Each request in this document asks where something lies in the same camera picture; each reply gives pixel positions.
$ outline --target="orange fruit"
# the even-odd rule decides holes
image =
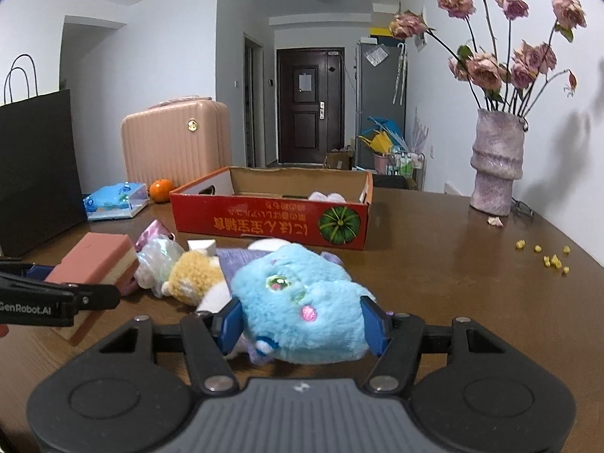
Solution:
[[[175,189],[168,179],[158,179],[149,186],[149,197],[157,204],[170,202],[170,191]]]

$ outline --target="refrigerator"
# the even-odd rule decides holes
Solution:
[[[398,87],[396,101],[393,104],[396,77],[399,71],[401,48],[385,46],[388,57],[379,65],[373,66],[365,57],[376,45],[357,45],[356,49],[356,140],[354,147],[354,164],[364,169],[374,168],[373,152],[358,136],[362,131],[375,125],[369,117],[391,119],[399,126],[401,136],[405,137],[405,114],[407,109],[407,77],[402,76]],[[404,90],[401,105],[401,88]]]

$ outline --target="plush toy eye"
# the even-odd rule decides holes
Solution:
[[[270,276],[267,279],[267,288],[272,291],[281,291],[289,286],[289,281],[283,276]]]

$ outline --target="suitcase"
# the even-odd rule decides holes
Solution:
[[[228,108],[209,97],[182,97],[122,122],[129,182],[169,179],[183,185],[231,165]]]

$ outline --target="gray ribbed gripper base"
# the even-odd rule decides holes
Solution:
[[[445,453],[395,399],[353,380],[252,379],[236,396],[205,401],[158,453]]]

